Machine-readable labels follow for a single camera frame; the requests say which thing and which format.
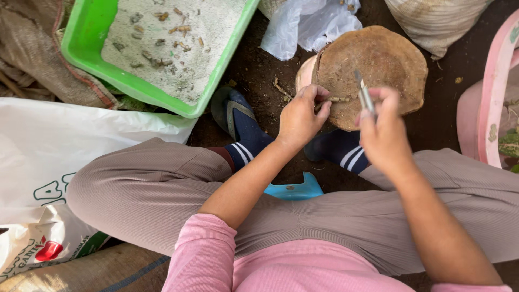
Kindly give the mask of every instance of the green leaf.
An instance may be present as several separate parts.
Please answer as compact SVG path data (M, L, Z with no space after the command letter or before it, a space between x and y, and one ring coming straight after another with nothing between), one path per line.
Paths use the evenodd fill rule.
M498 140L499 152L510 156L519 158L519 134L508 134Z

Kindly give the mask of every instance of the foot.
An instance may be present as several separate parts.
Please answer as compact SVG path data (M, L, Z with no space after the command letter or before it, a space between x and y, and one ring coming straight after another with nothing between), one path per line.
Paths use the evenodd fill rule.
M311 161L328 160L356 174L366 169L368 160L359 145L360 132L341 129L321 134L305 145L305 155Z
M237 90L233 89L229 92L229 99L252 111L252 107ZM255 120L238 109L233 109L233 117L237 142L225 146L225 149L233 158L235 171L239 171L274 139L263 132Z

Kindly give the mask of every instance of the green tray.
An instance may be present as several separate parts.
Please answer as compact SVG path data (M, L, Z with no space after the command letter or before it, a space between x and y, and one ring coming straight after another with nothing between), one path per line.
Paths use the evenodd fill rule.
M76 0L63 36L61 51L72 65L104 79L135 99L157 105L186 118L197 118L206 109L259 1L246 2L229 42L209 75L209 82L196 105L188 105L101 58L104 40L117 13L117 0Z

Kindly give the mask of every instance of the ribbed pants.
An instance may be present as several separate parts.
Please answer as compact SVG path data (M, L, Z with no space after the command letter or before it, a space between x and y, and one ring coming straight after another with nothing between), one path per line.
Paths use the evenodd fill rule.
M519 175L450 149L420 151L414 159L490 261L519 258ZM69 185L68 204L111 236L172 255L184 222L229 175L227 162L210 150L154 138L81 169ZM382 274L423 271L394 186L373 166L360 176L384 191L304 201L263 194L238 228L236 257L313 238L352 249Z

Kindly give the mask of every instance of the blue stool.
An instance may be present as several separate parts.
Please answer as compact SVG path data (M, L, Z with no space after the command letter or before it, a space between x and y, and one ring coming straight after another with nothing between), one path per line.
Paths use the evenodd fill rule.
M265 193L282 200L301 201L320 196L323 193L317 179L309 172L303 172L305 182L299 184L269 184Z

